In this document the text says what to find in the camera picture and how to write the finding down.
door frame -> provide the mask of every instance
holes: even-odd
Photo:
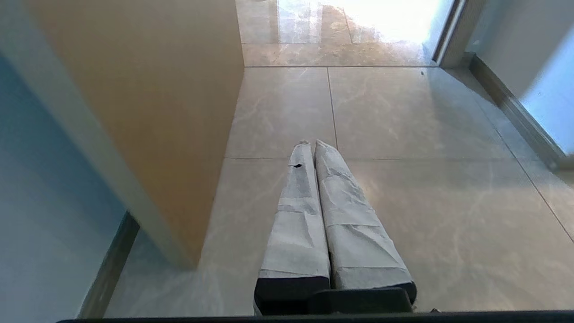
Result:
[[[454,0],[432,60],[439,67],[460,67],[468,41],[488,0]]]

marble floor tile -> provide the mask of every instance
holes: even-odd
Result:
[[[512,158],[466,87],[439,68],[329,68],[345,157]]]
[[[245,66],[435,66],[422,45],[243,44]]]
[[[201,260],[193,271],[174,268],[140,232],[106,317],[253,315],[253,290],[287,162],[224,161]]]
[[[351,43],[343,8],[325,0],[237,0],[237,12],[242,43]]]
[[[354,44],[422,43],[437,5],[436,0],[350,0],[340,4]]]
[[[540,194],[574,239],[574,171],[550,172],[541,161],[521,161]]]
[[[236,3],[246,66],[434,64],[421,44],[436,0]]]
[[[279,43],[276,0],[236,0],[235,2],[242,43]]]
[[[469,70],[455,70],[459,80],[471,91],[474,100],[484,111],[486,117],[492,122],[498,133],[508,145],[514,156],[520,160],[538,160],[538,156],[504,112],[492,101],[486,90],[480,85]]]
[[[301,140],[335,144],[326,68],[247,68],[227,157],[289,157]]]
[[[515,160],[349,161],[417,311],[571,309],[574,244]]]

crumpled paper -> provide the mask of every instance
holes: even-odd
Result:
[[[315,166],[335,287],[372,289],[412,282],[339,151],[317,140]]]
[[[311,144],[302,141],[289,159],[287,183],[281,191],[259,278],[329,278],[329,275]]]

white wall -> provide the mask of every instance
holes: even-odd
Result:
[[[124,212],[0,55],[0,322],[75,318]]]
[[[506,0],[490,13],[495,18],[476,47],[568,155],[574,154],[573,12],[571,0]]]

paper-wrapped object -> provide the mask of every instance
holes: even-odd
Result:
[[[416,287],[393,241],[334,147],[317,140],[315,166],[337,289]]]
[[[304,314],[306,298],[329,289],[331,266],[310,143],[295,146],[288,167],[255,286],[262,314]],[[298,301],[300,308],[294,305]]]

